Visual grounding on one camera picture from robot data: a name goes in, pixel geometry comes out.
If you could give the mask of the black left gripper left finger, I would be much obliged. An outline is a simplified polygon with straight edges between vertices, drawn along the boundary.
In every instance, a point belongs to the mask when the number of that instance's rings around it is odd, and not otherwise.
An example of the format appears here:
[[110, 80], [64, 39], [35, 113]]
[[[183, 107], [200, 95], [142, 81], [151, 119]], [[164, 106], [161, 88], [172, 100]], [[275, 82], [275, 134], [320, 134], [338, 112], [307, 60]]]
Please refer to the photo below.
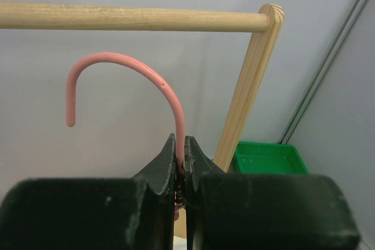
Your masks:
[[176, 141], [132, 177], [39, 178], [1, 203], [2, 249], [172, 249]]

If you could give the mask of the pink wire hanger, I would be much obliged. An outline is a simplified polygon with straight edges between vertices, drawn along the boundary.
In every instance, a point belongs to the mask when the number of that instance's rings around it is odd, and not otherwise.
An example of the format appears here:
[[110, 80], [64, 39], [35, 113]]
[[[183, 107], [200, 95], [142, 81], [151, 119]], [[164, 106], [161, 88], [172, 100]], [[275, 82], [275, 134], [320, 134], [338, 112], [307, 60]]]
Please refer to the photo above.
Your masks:
[[172, 87], [155, 70], [145, 63], [119, 53], [99, 52], [89, 54], [80, 59], [70, 70], [66, 82], [66, 124], [73, 127], [77, 121], [76, 102], [77, 102], [77, 83], [83, 71], [95, 64], [116, 64], [132, 69], [142, 76], [143, 79], [150, 81], [159, 91], [150, 91], [150, 86], [144, 87], [135, 84], [133, 81], [122, 83], [125, 90], [116, 90], [114, 94], [100, 93], [105, 98], [100, 105], [109, 114], [122, 114], [118, 117], [108, 117], [112, 120], [111, 125], [107, 126], [112, 130], [120, 126], [122, 121], [126, 121], [125, 132], [118, 134], [117, 137], [103, 132], [103, 137], [108, 139], [118, 139], [124, 144], [132, 145], [136, 152], [130, 153], [130, 156], [120, 163], [124, 168], [131, 160], [141, 156], [144, 149], [149, 149], [152, 142], [149, 139], [151, 133], [156, 130], [152, 125], [156, 122], [151, 120], [151, 102], [161, 102], [161, 97], [165, 97], [173, 113], [175, 120], [175, 160], [176, 168], [180, 174], [185, 173], [184, 161], [184, 142], [185, 142], [185, 115], [182, 105]]

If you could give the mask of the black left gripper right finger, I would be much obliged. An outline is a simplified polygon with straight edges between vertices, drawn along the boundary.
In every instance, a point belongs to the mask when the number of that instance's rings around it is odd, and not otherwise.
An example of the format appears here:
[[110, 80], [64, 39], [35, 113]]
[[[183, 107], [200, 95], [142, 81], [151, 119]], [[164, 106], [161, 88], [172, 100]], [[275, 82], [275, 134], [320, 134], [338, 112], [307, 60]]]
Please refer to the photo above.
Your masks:
[[185, 139], [188, 249], [356, 249], [345, 196], [316, 174], [225, 173]]

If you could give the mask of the white t shirt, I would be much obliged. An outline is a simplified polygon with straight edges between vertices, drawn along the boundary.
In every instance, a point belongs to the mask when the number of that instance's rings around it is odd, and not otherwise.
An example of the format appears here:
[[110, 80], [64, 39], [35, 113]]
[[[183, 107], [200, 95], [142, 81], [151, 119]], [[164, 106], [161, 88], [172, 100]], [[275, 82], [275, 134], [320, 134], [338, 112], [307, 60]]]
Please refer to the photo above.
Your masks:
[[187, 250], [187, 239], [174, 236], [173, 237], [173, 250]]

